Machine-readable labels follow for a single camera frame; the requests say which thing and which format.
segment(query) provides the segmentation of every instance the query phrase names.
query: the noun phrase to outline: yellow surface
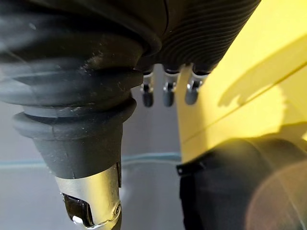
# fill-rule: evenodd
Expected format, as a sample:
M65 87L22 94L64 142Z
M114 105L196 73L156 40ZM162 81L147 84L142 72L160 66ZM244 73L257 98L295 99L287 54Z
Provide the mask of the yellow surface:
M202 86L177 109L183 162L229 138L278 135L301 146L307 131L307 1L263 0Z

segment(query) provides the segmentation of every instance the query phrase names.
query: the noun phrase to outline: black fabric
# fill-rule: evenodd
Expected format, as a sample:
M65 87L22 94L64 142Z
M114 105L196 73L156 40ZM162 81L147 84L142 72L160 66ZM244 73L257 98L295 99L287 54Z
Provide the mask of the black fabric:
M307 155L285 140L231 140L178 166L186 230L298 230Z

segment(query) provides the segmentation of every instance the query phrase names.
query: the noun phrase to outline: black protective cover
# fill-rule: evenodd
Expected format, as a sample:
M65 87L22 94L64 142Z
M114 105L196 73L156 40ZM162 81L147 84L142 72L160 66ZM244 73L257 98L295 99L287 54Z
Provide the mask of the black protective cover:
M300 230L307 154L281 139L234 139L177 167L186 230Z

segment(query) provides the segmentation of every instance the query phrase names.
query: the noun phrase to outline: yellow panel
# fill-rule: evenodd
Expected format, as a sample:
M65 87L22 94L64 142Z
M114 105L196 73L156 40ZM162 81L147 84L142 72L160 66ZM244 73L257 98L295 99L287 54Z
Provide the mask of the yellow panel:
M306 85L307 66L183 142L183 161L192 160L231 138L274 135L307 149L302 140L307 132Z
M288 98L287 95L291 106L284 107L284 92L275 85L288 80L307 62L306 12L306 0L263 0L202 86L194 106L184 103L189 70L182 72L177 87L177 109L184 161L221 139L277 131L284 121L283 109L300 117L296 113L301 112L297 108L304 104L302 96L293 93ZM240 112L247 106L248 110ZM232 124L224 121L234 112L246 113L245 121L242 115L227 119ZM246 119L249 114L261 119Z

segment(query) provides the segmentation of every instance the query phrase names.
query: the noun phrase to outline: robotic arm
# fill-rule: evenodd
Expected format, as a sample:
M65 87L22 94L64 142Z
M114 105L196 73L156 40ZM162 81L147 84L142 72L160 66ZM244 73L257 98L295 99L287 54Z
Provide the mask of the robotic arm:
M182 65L193 64L194 104L259 0L2 0L0 99L19 104L15 128L56 177L70 219L120 229L122 123L141 85L153 104L152 66L165 69L171 106Z

